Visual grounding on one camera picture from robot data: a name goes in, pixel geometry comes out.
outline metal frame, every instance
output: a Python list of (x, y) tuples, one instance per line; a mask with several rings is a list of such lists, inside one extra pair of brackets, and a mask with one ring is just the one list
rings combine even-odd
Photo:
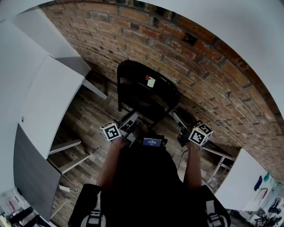
[(81, 143), (80, 140), (73, 140), (73, 141), (70, 141), (70, 142), (67, 142), (67, 143), (52, 146), (51, 149), (50, 149), (49, 155), (55, 154), (59, 151), (66, 150), (70, 147), (74, 147), (76, 145), (79, 145), (80, 143)]
[(98, 88), (96, 88), (94, 85), (92, 85), (89, 81), (84, 80), (82, 85), (84, 85), (85, 87), (87, 87), (88, 89), (90, 89), (92, 92), (94, 92), (95, 94), (97, 94), (99, 97), (103, 98), (103, 99), (107, 99), (107, 95), (104, 94), (101, 90), (99, 90)]
[[(63, 144), (59, 144), (56, 146), (52, 146), (51, 150), (49, 152), (49, 155), (51, 154), (55, 154), (57, 152), (66, 150), (68, 148), (74, 147), (76, 145), (79, 145), (81, 143), (80, 140), (74, 140), (74, 141), (70, 141), (67, 143), (63, 143)], [(84, 162), (86, 159), (88, 159), (90, 157), (90, 154), (86, 153), (80, 157), (78, 157), (77, 159), (65, 164), (62, 167), (58, 167), (57, 165), (55, 165), (50, 159), (48, 160), (53, 166), (54, 168), (56, 168), (61, 174), (65, 174), (66, 172), (68, 172), (70, 169), (73, 169), (75, 166), (81, 164), (82, 162)]]
[(206, 148), (206, 147), (203, 147), (203, 149), (206, 150), (206, 151), (209, 151), (209, 152), (211, 152), (211, 153), (214, 153), (214, 154), (217, 154), (217, 155), (221, 156), (221, 159), (220, 159), (218, 165), (216, 166), (216, 168), (215, 168), (213, 174), (211, 175), (211, 177), (210, 177), (209, 180), (207, 181), (207, 184), (209, 184), (210, 181), (215, 177), (215, 174), (218, 172), (218, 170), (219, 170), (220, 167), (224, 167), (225, 169), (228, 169), (228, 170), (231, 169), (229, 166), (223, 164), (225, 158), (227, 158), (227, 159), (229, 159), (229, 160), (232, 160), (232, 161), (235, 161), (236, 159), (235, 159), (234, 157), (231, 157), (231, 156), (229, 156), (229, 155), (223, 154), (223, 153), (218, 152), (218, 151), (214, 151), (214, 150), (209, 149), (209, 148)]
[(50, 219), (53, 218), (54, 215), (69, 201), (69, 198), (65, 198), (51, 213)]

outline brick wall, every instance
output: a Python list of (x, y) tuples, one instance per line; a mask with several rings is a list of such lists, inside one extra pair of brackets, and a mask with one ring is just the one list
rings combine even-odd
[(57, 0), (41, 5), (93, 70), (116, 82), (118, 64), (139, 61), (169, 78), (180, 105), (214, 130), (212, 141), (244, 147), (284, 180), (284, 122), (251, 67), (193, 21), (135, 0)]

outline display screen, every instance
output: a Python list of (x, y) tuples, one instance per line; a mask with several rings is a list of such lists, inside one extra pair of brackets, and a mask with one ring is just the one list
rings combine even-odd
[(143, 145), (145, 146), (153, 146), (153, 147), (159, 147), (161, 145), (162, 140), (160, 139), (150, 139), (150, 138), (144, 138)]

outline black chair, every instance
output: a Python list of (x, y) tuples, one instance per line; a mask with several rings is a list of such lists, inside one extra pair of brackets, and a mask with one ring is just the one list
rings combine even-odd
[[(150, 78), (154, 86), (148, 85)], [(150, 129), (162, 120), (179, 102), (176, 86), (160, 73), (135, 62), (121, 62), (117, 68), (118, 110), (122, 103), (153, 121)]]

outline white table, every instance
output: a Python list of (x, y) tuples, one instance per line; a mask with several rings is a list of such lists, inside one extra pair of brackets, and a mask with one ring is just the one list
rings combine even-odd
[[(100, 97), (107, 98), (82, 75), (50, 56), (39, 68), (24, 102), (19, 124), (29, 141), (44, 159), (47, 159), (51, 154), (81, 143), (80, 140), (75, 140), (51, 147), (62, 118), (82, 84)], [(86, 153), (62, 167), (52, 164), (61, 174), (64, 174), (89, 156)], [(67, 201), (68, 198), (53, 211), (51, 217)]]
[(258, 199), (262, 188), (267, 188), (266, 196), (274, 185), (270, 176), (267, 182), (262, 181), (258, 190), (254, 191), (259, 176), (264, 179), (267, 171), (243, 148), (225, 180), (215, 193), (215, 196), (226, 209), (238, 211), (256, 211), (263, 200)]

